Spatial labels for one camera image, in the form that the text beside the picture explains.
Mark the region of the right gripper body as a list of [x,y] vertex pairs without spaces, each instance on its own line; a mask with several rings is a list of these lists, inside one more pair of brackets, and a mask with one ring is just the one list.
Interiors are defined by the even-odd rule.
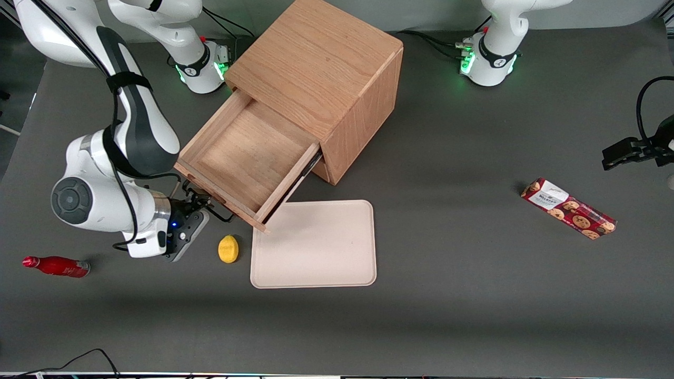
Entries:
[[128,244],[134,258],[163,257],[177,262],[209,222],[207,212],[185,210],[184,202],[156,202],[149,225]]

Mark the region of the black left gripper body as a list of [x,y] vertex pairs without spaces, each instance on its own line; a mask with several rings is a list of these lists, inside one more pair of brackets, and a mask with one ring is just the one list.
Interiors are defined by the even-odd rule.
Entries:
[[671,115],[662,120],[652,137],[652,145],[659,153],[659,156],[655,158],[657,166],[673,163],[673,119],[674,116]]

